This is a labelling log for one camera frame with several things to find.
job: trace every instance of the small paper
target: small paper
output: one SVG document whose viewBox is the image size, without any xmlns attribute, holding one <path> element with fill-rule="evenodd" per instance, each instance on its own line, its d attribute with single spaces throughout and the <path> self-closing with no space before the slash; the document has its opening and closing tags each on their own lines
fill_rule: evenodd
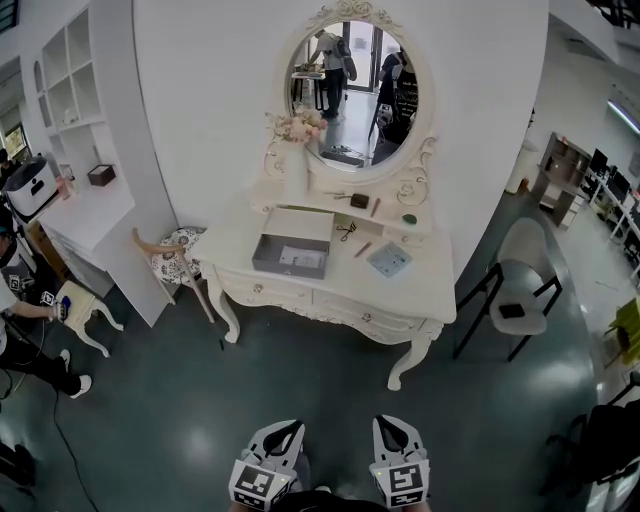
<svg viewBox="0 0 640 512">
<path fill-rule="evenodd" d="M 280 254 L 280 263 L 294 267 L 320 268 L 324 264 L 325 253 L 311 249 L 297 249 L 285 245 Z"/>
<path fill-rule="evenodd" d="M 376 252 L 371 254 L 367 261 L 373 267 L 387 277 L 393 277 L 404 267 L 411 263 L 412 259 L 405 251 L 393 242 L 389 242 Z"/>
</svg>

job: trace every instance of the window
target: window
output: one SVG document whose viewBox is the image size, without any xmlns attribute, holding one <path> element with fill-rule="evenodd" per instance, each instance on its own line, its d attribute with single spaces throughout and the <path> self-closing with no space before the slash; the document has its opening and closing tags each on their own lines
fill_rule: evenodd
<svg viewBox="0 0 640 512">
<path fill-rule="evenodd" d="M 22 123 L 9 130 L 5 135 L 7 142 L 7 153 L 9 157 L 22 163 L 31 158 L 31 151 L 27 144 L 27 138 L 24 135 Z"/>
</svg>

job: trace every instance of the computer monitor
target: computer monitor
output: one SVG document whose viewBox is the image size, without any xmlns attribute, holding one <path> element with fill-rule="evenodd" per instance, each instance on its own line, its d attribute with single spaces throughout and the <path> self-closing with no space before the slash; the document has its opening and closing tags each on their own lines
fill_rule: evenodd
<svg viewBox="0 0 640 512">
<path fill-rule="evenodd" d="M 600 174 L 605 169 L 607 160 L 608 158 L 599 149 L 596 149 L 589 163 L 589 168 L 596 174 Z"/>
<path fill-rule="evenodd" d="M 627 178 L 625 178 L 620 172 L 616 171 L 613 176 L 611 176 L 609 183 L 607 183 L 607 187 L 613 195 L 618 198 L 618 201 L 622 202 L 624 201 L 624 198 L 627 197 L 631 185 Z"/>
</svg>

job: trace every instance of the white wall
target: white wall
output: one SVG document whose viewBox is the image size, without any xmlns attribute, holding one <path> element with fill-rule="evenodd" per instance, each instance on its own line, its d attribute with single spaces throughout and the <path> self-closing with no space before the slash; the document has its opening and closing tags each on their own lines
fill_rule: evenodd
<svg viewBox="0 0 640 512">
<path fill-rule="evenodd" d="M 182 225 L 206 226 L 260 172 L 273 64 L 322 0 L 135 0 L 140 79 Z M 376 2 L 423 49 L 436 85 L 436 222 L 460 275 L 500 199 L 542 66 L 544 0 Z"/>
<path fill-rule="evenodd" d="M 633 188 L 637 188 L 640 178 L 629 172 L 629 164 L 633 154 L 640 153 L 640 137 L 610 108 L 607 108 L 597 147 L 609 158 L 607 165 L 617 165 Z"/>
<path fill-rule="evenodd" d="M 536 116 L 527 138 L 540 150 L 539 163 L 555 131 L 593 154 L 607 110 L 612 78 L 605 62 L 569 53 L 562 38 L 550 31 L 535 101 Z M 537 167 L 527 173 L 530 188 Z"/>
</svg>

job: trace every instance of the white stool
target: white stool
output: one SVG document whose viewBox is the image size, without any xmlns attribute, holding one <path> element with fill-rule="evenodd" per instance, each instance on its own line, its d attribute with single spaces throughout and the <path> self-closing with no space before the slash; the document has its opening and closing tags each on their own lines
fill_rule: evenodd
<svg viewBox="0 0 640 512">
<path fill-rule="evenodd" d="M 102 311 L 113 327 L 122 331 L 124 330 L 124 326 L 113 319 L 111 311 L 109 311 L 109 308 L 107 308 L 100 299 L 96 298 L 95 295 L 71 281 L 64 283 L 56 295 L 56 299 L 60 302 L 65 296 L 69 297 L 69 300 L 71 301 L 71 308 L 69 309 L 69 316 L 63 322 L 64 325 L 72 331 L 75 331 L 78 338 L 84 341 L 87 345 L 100 350 L 104 357 L 109 357 L 109 351 L 87 335 L 84 330 L 84 325 L 89 321 L 89 318 L 91 318 L 91 314 L 94 311 Z"/>
</svg>

